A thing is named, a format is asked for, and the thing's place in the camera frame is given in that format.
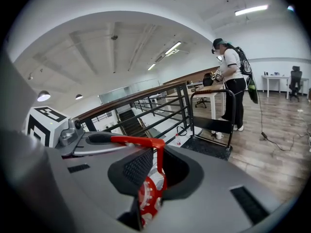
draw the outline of ceiling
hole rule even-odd
[[[250,20],[281,17],[286,10],[280,0],[176,0],[191,8],[215,32]],[[246,7],[269,4],[269,10],[236,17]],[[179,49],[191,52],[195,38],[177,27],[137,22],[107,22],[88,29],[75,30],[46,43],[16,63],[17,69],[36,90],[48,90],[53,104],[63,94],[107,73],[146,72],[162,52],[177,41]]]

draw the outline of black backpack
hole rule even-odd
[[[237,54],[239,55],[239,58],[240,58],[241,74],[242,75],[247,75],[247,76],[252,76],[251,65],[249,64],[244,51],[240,47],[236,47],[234,50],[237,52]]]

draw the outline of white cup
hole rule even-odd
[[[222,139],[223,136],[224,136],[224,135],[223,135],[221,132],[217,132],[217,133],[216,133],[216,138],[217,138],[218,140]]]

